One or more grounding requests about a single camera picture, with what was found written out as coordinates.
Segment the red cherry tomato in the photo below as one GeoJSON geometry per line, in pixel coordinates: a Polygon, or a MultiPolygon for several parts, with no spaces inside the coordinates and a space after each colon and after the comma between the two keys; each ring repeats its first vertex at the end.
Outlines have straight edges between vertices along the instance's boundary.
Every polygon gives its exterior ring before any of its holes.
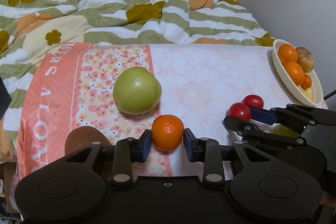
{"type": "Polygon", "coordinates": [[[256,95],[256,94],[250,94],[244,97],[242,100],[242,103],[247,105],[248,107],[258,108],[262,109],[264,107],[264,101],[263,99],[256,95]]]}
{"type": "Polygon", "coordinates": [[[236,102],[228,109],[228,115],[249,122],[251,120],[251,111],[249,107],[241,102],[236,102]]]}

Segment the large orange mandarin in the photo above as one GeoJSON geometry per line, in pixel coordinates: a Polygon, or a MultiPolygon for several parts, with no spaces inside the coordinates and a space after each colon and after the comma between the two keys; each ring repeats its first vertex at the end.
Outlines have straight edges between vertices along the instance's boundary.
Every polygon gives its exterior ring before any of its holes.
{"type": "Polygon", "coordinates": [[[282,44],[278,49],[277,54],[283,65],[291,61],[295,63],[298,61],[298,53],[290,44],[282,44]]]}

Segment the brown kiwi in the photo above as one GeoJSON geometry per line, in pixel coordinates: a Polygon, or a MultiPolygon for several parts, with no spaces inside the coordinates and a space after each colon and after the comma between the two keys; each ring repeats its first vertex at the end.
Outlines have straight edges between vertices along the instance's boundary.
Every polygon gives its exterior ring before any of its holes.
{"type": "Polygon", "coordinates": [[[100,142],[103,146],[111,145],[111,142],[98,129],[91,126],[78,127],[67,136],[64,153],[69,155],[93,142],[100,142]]]}

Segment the small orange mandarin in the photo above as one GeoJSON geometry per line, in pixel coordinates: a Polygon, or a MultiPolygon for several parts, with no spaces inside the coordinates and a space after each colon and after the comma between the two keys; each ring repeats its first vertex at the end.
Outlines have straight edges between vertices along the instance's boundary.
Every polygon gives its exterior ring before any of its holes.
{"type": "Polygon", "coordinates": [[[182,141],[184,128],[183,121],[175,115],[160,115],[152,123],[151,141],[161,151],[173,151],[182,141]]]}

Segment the brownish old apple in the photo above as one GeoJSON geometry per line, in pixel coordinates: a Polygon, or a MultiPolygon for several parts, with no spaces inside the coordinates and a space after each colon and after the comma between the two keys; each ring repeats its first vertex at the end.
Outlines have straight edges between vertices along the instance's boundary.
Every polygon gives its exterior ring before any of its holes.
{"type": "Polygon", "coordinates": [[[298,54],[297,63],[302,67],[305,73],[310,73],[314,69],[314,57],[305,47],[295,49],[298,54]]]}

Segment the green striped floral duvet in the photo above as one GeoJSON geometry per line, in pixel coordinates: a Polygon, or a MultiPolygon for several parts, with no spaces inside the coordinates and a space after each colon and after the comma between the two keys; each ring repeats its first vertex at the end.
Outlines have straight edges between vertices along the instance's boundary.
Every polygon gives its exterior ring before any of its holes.
{"type": "Polygon", "coordinates": [[[16,157],[38,65],[66,42],[270,47],[274,38],[238,0],[1,0],[1,79],[11,97],[1,116],[1,162],[16,157]]]}

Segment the cream fruit bowl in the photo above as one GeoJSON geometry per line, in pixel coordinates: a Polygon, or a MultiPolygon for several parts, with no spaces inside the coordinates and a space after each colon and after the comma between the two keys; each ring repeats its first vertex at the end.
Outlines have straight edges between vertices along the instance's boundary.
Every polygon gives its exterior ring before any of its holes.
{"type": "Polygon", "coordinates": [[[314,71],[315,59],[305,47],[294,47],[276,39],[273,42],[272,61],[285,87],[301,103],[321,106],[323,91],[314,71]]]}

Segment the pink floral table cloth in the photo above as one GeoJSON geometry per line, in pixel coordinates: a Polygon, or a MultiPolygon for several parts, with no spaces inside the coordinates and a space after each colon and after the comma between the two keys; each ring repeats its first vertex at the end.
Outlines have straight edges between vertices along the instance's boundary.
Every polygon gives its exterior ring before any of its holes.
{"type": "Polygon", "coordinates": [[[233,103],[250,94],[260,96],[267,109],[295,102],[277,75],[269,47],[66,43],[45,56],[27,92],[17,138],[19,175],[63,157],[75,128],[92,126],[116,143],[138,137],[161,114],[179,117],[199,138],[230,144],[236,135],[222,120],[233,103]],[[135,66],[154,74],[162,95],[151,112],[126,115],[114,103],[113,85],[135,66]]]}

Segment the large green apple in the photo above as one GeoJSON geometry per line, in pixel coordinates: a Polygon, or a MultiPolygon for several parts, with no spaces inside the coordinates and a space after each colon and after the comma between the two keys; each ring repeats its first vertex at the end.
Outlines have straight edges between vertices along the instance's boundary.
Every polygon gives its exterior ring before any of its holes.
{"type": "Polygon", "coordinates": [[[144,67],[125,70],[113,85],[114,104],[125,114],[147,113],[157,106],[161,95],[161,84],[144,67]]]}

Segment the small green apple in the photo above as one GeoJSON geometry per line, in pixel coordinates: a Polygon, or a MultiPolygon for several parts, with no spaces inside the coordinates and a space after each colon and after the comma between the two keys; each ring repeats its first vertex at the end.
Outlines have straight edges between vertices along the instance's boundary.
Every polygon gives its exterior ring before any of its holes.
{"type": "Polygon", "coordinates": [[[290,138],[299,138],[300,134],[294,132],[293,130],[281,125],[281,124],[277,124],[274,129],[273,129],[273,133],[276,135],[280,135],[280,136],[285,136],[285,137],[290,137],[290,138]]]}

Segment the small orange in bowl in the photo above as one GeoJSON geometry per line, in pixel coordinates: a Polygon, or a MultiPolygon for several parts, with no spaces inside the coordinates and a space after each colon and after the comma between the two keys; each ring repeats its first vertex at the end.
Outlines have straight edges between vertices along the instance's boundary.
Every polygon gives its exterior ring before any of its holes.
{"type": "Polygon", "coordinates": [[[303,82],[301,84],[301,87],[304,90],[307,90],[311,87],[311,85],[312,85],[311,77],[309,75],[304,75],[304,79],[303,79],[303,82]]]}

